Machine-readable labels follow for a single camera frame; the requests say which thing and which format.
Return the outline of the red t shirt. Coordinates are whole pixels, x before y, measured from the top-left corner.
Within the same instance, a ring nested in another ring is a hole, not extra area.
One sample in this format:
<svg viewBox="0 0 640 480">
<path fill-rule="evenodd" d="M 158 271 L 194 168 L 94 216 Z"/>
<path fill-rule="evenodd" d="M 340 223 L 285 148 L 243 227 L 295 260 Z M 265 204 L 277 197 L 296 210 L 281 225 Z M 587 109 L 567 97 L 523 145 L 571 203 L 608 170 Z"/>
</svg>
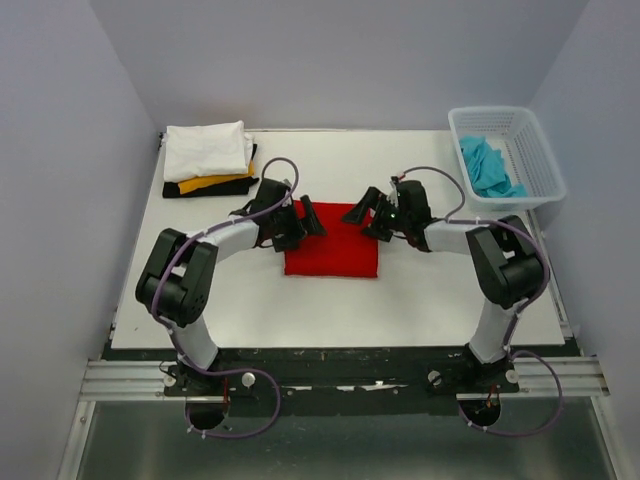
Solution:
<svg viewBox="0 0 640 480">
<path fill-rule="evenodd" d="M 286 276 L 375 279 L 379 250 L 376 239 L 358 225 L 342 222 L 353 204 L 314 202 L 326 236 L 307 236 L 296 250 L 284 253 Z"/>
</svg>

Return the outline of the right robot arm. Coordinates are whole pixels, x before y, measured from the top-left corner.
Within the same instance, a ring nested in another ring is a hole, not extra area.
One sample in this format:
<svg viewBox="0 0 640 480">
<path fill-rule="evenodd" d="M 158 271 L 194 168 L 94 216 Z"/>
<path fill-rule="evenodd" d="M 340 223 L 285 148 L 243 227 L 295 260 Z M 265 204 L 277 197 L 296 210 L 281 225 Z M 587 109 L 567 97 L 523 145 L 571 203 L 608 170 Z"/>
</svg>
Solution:
<svg viewBox="0 0 640 480">
<path fill-rule="evenodd" d="M 483 391 L 496 380 L 493 363 L 507 357 L 522 311 L 546 289 L 549 266 L 519 216 L 498 220 L 437 218 L 421 182 L 393 178 L 392 183 L 389 194 L 368 188 L 342 221 L 361 225 L 364 235 L 382 242 L 399 233 L 421 252 L 471 258 L 485 301 L 468 343 L 475 358 L 464 362 L 459 371 L 467 389 Z"/>
</svg>

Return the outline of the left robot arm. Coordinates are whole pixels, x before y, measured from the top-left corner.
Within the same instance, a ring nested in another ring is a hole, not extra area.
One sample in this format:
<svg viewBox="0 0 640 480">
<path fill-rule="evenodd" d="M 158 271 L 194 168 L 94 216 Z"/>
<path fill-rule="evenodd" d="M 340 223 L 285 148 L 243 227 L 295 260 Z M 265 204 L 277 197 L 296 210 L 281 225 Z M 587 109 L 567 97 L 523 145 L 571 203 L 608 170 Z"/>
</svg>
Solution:
<svg viewBox="0 0 640 480">
<path fill-rule="evenodd" d="M 204 320 L 214 271 L 231 256 L 269 243 L 276 252 L 296 250 L 309 236 L 325 236 L 310 198 L 267 179 L 257 194 L 227 219 L 195 234 L 167 228 L 159 234 L 135 288 L 135 298 L 168 332 L 178 359 L 189 366 L 187 382 L 201 395 L 214 393 L 222 380 L 213 364 L 218 346 Z"/>
</svg>

